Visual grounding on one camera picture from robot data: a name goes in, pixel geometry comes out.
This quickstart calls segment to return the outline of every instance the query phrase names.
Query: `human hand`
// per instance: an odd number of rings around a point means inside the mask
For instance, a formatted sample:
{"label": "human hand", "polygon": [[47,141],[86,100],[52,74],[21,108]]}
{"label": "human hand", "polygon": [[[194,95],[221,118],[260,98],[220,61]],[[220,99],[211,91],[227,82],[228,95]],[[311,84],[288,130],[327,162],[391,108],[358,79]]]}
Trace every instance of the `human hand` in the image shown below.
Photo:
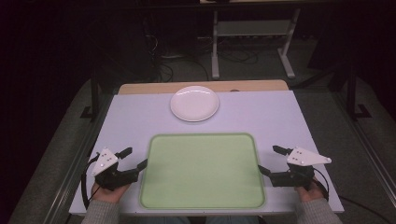
{"label": "human hand", "polygon": [[318,187],[318,185],[313,181],[309,186],[309,190],[306,190],[304,187],[297,187],[294,189],[297,191],[298,195],[300,196],[300,201],[302,203],[314,201],[315,199],[324,198],[320,187]]}
{"label": "human hand", "polygon": [[119,203],[122,195],[129,188],[129,186],[131,185],[125,185],[111,191],[109,189],[102,189],[95,182],[92,186],[92,199],[108,203]]}

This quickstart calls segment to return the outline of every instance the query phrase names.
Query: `tray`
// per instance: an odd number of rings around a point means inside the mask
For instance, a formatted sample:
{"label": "tray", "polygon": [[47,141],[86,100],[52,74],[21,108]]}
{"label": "tray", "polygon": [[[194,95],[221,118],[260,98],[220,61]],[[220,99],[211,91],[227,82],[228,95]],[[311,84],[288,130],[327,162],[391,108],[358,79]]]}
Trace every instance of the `tray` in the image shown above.
{"label": "tray", "polygon": [[251,209],[264,204],[247,133],[160,134],[151,139],[140,202],[147,209]]}

